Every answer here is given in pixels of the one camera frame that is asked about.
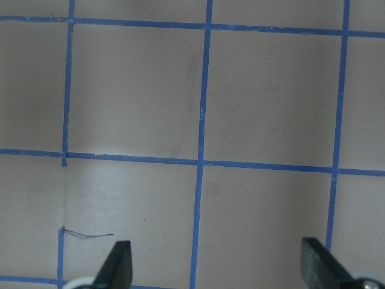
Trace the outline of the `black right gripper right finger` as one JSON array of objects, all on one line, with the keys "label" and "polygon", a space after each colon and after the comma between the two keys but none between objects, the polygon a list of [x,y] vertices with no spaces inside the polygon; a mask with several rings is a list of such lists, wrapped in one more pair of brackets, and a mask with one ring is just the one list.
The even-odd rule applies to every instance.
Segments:
[{"label": "black right gripper right finger", "polygon": [[361,288],[340,262],[313,237],[301,241],[301,277],[307,288]]}]

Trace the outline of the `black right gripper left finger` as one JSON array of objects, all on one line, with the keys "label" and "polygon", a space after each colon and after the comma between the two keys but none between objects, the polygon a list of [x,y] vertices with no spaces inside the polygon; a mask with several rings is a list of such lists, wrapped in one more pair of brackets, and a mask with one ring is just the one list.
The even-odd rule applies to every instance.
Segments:
[{"label": "black right gripper left finger", "polygon": [[131,286],[133,280],[131,242],[117,241],[101,266],[92,286]]}]

